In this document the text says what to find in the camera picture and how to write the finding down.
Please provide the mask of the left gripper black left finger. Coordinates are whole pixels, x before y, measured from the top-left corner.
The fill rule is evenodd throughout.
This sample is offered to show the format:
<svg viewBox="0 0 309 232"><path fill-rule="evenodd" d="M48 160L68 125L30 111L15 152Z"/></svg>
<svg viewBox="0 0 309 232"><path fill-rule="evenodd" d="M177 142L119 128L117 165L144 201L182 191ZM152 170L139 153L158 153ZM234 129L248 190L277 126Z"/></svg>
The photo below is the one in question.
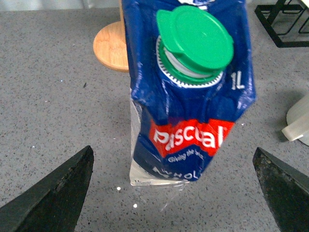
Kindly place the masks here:
<svg viewBox="0 0 309 232"><path fill-rule="evenodd" d="M72 232L93 172L94 152L86 146L0 209L2 232Z"/></svg>

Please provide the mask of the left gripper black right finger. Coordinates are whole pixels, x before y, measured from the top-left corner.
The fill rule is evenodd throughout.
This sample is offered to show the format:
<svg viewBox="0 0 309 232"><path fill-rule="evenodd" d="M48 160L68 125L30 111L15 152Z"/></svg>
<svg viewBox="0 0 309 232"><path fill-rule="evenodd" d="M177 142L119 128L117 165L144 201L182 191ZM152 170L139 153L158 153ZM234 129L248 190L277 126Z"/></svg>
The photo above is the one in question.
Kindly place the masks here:
<svg viewBox="0 0 309 232"><path fill-rule="evenodd" d="M254 169L281 232L309 230L309 177L258 147Z"/></svg>

